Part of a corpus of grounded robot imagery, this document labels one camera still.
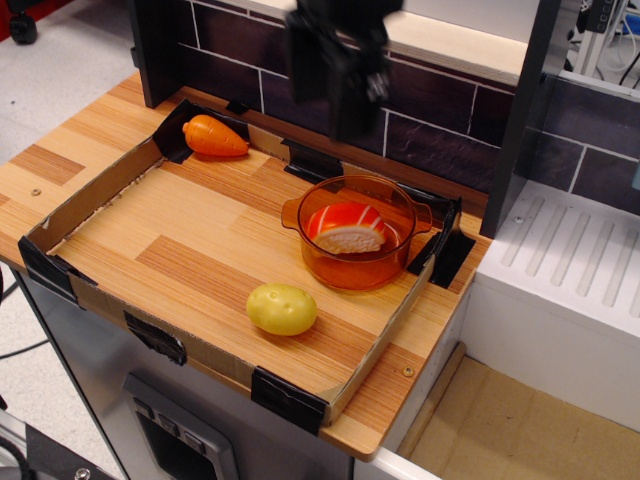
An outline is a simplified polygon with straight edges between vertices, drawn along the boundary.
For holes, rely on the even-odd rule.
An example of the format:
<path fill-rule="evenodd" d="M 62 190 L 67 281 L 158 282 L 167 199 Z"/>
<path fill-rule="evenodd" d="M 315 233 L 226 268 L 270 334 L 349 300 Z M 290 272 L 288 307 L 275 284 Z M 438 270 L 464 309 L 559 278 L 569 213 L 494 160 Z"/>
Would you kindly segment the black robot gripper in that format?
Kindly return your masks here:
<path fill-rule="evenodd" d="M 286 56 L 295 103 L 327 100 L 329 136 L 348 142 L 373 132 L 390 86 L 387 16 L 403 1 L 297 1 L 285 17 Z M 359 50 L 340 48 L 340 36 Z"/>

